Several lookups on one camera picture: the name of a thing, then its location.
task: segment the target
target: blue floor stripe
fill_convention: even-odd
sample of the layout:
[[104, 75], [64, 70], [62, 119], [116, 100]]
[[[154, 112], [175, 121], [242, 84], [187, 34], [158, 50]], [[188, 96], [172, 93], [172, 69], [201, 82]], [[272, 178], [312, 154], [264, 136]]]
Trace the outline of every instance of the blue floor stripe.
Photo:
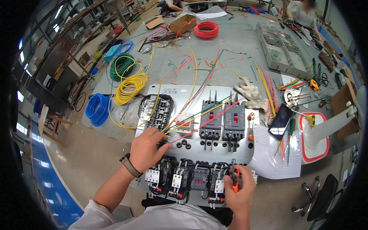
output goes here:
[[38, 126], [32, 122], [31, 133], [33, 172], [37, 179], [51, 215], [60, 227], [70, 226], [81, 218], [83, 211], [79, 208], [58, 178], [45, 146], [40, 137]]
[[[332, 40], [332, 37], [320, 26], [317, 26], [319, 33], [326, 39], [327, 42], [329, 42], [333, 47], [335, 47], [336, 51], [338, 53], [342, 53], [341, 49], [339, 48], [339, 46]], [[359, 84], [357, 79], [355, 78], [354, 72], [349, 64], [349, 62], [347, 61], [347, 59], [345, 57], [342, 58], [342, 61], [348, 66], [348, 68], [351, 71], [351, 74], [353, 75], [353, 79], [355, 82], [355, 87], [357, 88], [357, 90], [359, 90]]]

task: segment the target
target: sleeve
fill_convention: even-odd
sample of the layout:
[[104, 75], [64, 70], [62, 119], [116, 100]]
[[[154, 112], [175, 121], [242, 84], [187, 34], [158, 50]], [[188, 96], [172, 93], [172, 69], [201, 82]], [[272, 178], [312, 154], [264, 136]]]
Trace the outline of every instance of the sleeve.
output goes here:
[[292, 14], [293, 17], [296, 17], [298, 15], [298, 12], [299, 12], [299, 1], [291, 1], [289, 3], [289, 5], [287, 6], [287, 10], [286, 12], [288, 14]]
[[313, 21], [312, 21], [311, 27], [312, 28], [317, 27], [317, 18], [316, 18], [316, 15], [314, 15], [314, 17], [313, 17]]
[[82, 217], [74, 222], [68, 230], [102, 229], [113, 223], [113, 215], [105, 206], [89, 200]]

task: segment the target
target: work glove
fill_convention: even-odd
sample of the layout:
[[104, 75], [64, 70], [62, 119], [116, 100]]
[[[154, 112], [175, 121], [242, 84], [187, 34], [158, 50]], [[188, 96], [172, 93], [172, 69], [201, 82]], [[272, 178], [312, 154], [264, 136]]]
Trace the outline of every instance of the work glove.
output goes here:
[[267, 111], [268, 101], [259, 94], [259, 89], [248, 81], [246, 77], [242, 77], [243, 82], [239, 86], [235, 85], [234, 89], [243, 95], [248, 101], [245, 103], [247, 109], [263, 109]]
[[287, 23], [294, 23], [294, 18], [287, 18], [285, 20], [285, 22], [287, 22]]

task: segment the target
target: wristwatch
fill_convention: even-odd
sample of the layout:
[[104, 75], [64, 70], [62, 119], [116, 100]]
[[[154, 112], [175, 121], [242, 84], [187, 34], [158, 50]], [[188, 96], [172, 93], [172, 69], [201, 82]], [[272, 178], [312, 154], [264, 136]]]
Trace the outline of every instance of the wristwatch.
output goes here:
[[120, 159], [120, 162], [123, 163], [123, 165], [128, 170], [128, 172], [130, 172], [130, 174], [132, 174], [134, 177], [138, 178], [143, 173], [140, 173], [140, 172], [137, 171], [137, 169], [135, 169], [135, 167], [132, 165], [132, 163], [130, 163], [129, 157], [130, 157], [130, 153], [127, 153], [124, 157], [122, 157]]

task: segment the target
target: hand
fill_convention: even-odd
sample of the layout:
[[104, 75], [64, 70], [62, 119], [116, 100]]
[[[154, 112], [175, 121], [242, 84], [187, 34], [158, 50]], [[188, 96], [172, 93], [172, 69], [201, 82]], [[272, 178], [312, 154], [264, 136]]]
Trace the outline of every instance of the hand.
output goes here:
[[155, 165], [173, 146], [167, 143], [156, 150], [156, 144], [161, 140], [167, 140], [167, 136], [156, 128], [148, 128], [134, 138], [130, 148], [129, 161], [138, 172], [143, 173]]
[[233, 190], [233, 180], [228, 175], [224, 176], [225, 202], [234, 214], [240, 214], [249, 210], [256, 184], [249, 167], [243, 165], [236, 165], [236, 167], [240, 169], [243, 186], [241, 190], [235, 193]]
[[287, 18], [285, 21], [287, 23], [294, 23], [294, 18]]

